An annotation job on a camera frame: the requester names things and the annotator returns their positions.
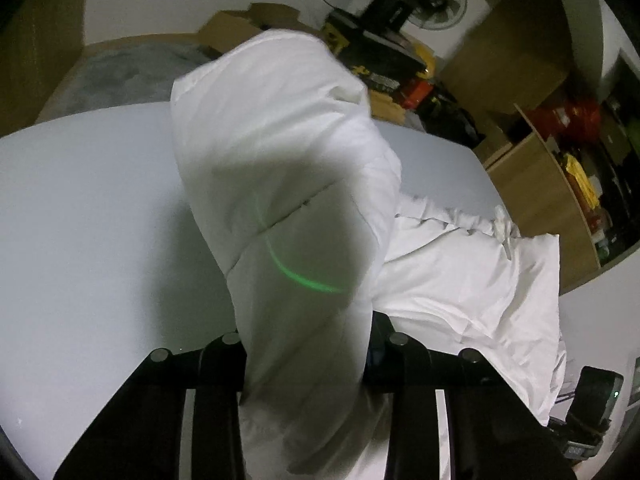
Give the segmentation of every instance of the white fabric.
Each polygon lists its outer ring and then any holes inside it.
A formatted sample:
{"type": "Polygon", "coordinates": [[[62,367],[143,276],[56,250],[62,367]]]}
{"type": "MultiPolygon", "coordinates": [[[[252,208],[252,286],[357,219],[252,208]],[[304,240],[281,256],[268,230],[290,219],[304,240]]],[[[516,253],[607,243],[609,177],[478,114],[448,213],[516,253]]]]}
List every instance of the white fabric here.
{"type": "Polygon", "coordinates": [[[388,400],[359,387],[373,308],[430,348],[480,349],[545,422],[564,363],[557,238],[401,197],[366,88],[320,41],[257,36],[178,80],[172,117],[247,350],[254,479],[382,478],[388,400]]]}

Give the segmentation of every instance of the white table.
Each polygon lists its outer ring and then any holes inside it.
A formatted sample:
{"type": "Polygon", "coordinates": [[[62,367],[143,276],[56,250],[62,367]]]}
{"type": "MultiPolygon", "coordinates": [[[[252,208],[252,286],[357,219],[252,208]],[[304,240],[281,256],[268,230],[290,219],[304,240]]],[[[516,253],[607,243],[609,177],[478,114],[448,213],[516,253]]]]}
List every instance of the white table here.
{"type": "MultiPolygon", "coordinates": [[[[379,123],[405,192],[492,216],[471,150],[379,123]]],[[[167,103],[61,118],[0,139],[0,426],[41,480],[153,348],[234,328],[191,216],[167,103]]]]}

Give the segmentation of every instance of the wooden cabinet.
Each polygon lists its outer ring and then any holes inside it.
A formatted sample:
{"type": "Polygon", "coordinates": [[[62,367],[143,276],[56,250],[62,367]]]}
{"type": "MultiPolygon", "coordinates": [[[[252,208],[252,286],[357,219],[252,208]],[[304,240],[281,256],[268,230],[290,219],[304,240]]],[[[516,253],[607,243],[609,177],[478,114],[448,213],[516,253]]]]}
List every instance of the wooden cabinet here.
{"type": "Polygon", "coordinates": [[[489,167],[488,173],[522,235],[560,235],[561,291],[600,268],[574,192],[535,130],[489,167]]]}

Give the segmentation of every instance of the wooden panel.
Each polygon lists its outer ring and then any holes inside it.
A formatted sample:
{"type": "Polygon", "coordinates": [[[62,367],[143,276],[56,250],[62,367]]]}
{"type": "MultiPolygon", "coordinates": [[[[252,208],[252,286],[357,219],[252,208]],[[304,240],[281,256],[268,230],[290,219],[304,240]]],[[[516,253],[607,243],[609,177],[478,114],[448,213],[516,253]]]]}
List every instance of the wooden panel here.
{"type": "Polygon", "coordinates": [[[468,35],[440,78],[486,135],[474,150],[481,162],[509,148],[482,114],[513,114],[514,102],[536,108],[562,84],[572,60],[562,0],[501,0],[468,35]]]}
{"type": "Polygon", "coordinates": [[[84,0],[25,0],[0,31],[0,136],[33,124],[83,44],[84,0]]]}
{"type": "Polygon", "coordinates": [[[560,235],[561,289],[600,268],[575,195],[537,132],[492,165],[488,174],[523,235],[560,235]]]}

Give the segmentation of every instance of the cardboard box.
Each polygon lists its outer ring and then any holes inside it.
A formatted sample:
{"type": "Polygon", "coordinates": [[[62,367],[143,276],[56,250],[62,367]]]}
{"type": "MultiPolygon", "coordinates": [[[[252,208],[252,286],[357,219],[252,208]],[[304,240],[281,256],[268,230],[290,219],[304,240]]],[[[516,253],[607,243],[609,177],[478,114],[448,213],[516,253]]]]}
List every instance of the cardboard box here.
{"type": "Polygon", "coordinates": [[[281,4],[251,4],[248,10],[220,10],[197,33],[198,40],[217,51],[228,52],[270,28],[320,32],[298,20],[300,12],[281,4]]]}

